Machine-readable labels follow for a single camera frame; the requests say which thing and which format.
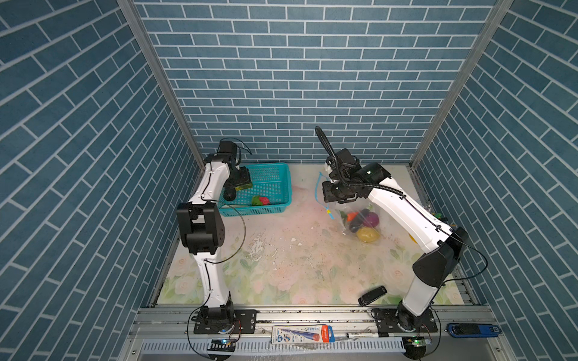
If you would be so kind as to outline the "dark toy avocado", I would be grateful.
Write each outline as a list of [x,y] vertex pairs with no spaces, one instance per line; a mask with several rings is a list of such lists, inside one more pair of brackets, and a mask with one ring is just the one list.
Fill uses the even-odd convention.
[[236,189],[235,188],[228,188],[224,190],[223,197],[224,200],[227,202],[232,202],[236,199]]

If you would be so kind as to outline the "teal plastic basket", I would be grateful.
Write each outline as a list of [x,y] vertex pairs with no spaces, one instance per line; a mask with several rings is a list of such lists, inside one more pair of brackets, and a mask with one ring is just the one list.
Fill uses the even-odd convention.
[[[224,192],[218,201],[219,212],[225,217],[282,213],[292,202],[291,172],[286,163],[250,164],[252,188],[238,191],[236,199],[228,202]],[[269,200],[268,205],[253,205],[255,196]]]

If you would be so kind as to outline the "clear zip top bag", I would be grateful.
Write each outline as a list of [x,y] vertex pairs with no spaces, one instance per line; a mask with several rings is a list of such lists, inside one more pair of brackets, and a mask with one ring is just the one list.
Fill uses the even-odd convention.
[[331,182],[319,172],[315,184],[315,200],[323,207],[329,218],[335,221],[341,233],[349,239],[371,244],[382,239],[381,216],[376,206],[367,199],[357,198],[340,204],[331,202]]

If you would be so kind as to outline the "purple toy onion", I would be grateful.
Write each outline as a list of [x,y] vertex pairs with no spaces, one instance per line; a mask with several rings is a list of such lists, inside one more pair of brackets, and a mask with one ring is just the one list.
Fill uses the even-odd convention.
[[379,223],[380,220],[378,214],[371,211],[367,213],[363,220],[363,225],[370,228],[378,227]]

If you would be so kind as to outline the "yellow toy lemon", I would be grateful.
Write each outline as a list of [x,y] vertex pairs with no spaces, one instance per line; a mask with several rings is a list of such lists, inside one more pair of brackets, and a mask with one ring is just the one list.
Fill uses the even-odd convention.
[[356,232],[357,238],[364,243],[373,243],[379,240],[380,234],[372,227],[361,227]]

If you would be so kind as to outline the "orange toy carrot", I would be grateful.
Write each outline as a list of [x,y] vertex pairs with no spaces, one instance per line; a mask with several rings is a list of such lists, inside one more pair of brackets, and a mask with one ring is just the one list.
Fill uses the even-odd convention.
[[347,222],[352,222],[352,221],[356,218],[356,216],[358,216],[358,212],[348,213],[348,214],[346,215],[346,221],[347,221]]

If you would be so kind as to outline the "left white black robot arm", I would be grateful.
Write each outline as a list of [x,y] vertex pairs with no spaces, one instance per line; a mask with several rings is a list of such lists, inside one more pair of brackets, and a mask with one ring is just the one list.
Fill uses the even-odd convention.
[[198,333],[241,331],[224,280],[223,264],[229,258],[220,258],[226,230],[218,201],[222,192],[235,197],[237,184],[247,174],[232,151],[212,153],[206,157],[203,177],[192,197],[176,209],[182,245],[193,255],[203,286],[203,303],[197,309]]

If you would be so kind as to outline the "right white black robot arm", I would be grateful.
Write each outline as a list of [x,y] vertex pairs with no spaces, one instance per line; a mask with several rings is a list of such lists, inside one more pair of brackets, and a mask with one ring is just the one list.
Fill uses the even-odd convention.
[[412,265],[414,278],[409,291],[396,311],[398,326],[413,332],[422,325],[431,302],[458,264],[468,234],[427,212],[378,163],[361,166],[347,149],[328,150],[328,154],[325,168],[329,179],[322,184],[324,201],[346,204],[367,199],[408,231],[422,250]]

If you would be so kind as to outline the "black remote control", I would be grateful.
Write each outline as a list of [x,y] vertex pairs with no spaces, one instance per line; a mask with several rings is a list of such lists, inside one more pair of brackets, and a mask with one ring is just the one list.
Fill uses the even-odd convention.
[[364,293],[362,296],[359,297],[358,304],[361,307],[366,307],[371,303],[375,302],[377,299],[381,298],[382,296],[385,296],[386,293],[387,289],[385,288],[385,286],[373,288],[372,290],[367,291],[366,293]]

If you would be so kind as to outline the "red white blue package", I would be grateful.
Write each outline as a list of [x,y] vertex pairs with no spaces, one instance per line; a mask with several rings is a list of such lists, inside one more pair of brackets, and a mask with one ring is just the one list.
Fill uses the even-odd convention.
[[333,328],[327,324],[304,326],[274,326],[273,344],[331,344],[335,342]]

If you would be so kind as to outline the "blue black handheld tool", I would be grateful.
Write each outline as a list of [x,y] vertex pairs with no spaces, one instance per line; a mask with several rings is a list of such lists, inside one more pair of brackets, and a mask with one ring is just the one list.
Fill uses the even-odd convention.
[[501,335],[498,326],[482,323],[449,323],[447,332],[454,338],[497,338]]

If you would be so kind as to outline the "aluminium mounting rail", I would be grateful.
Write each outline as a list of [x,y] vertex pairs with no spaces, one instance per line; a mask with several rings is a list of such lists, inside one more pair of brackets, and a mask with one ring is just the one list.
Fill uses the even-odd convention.
[[[497,338],[454,338],[449,323],[497,326],[482,305],[435,305],[424,325],[404,332],[391,306],[240,306],[241,331],[198,333],[193,308],[142,308],[120,352],[122,360],[512,360],[501,333]],[[273,344],[274,326],[327,324],[331,344]]]

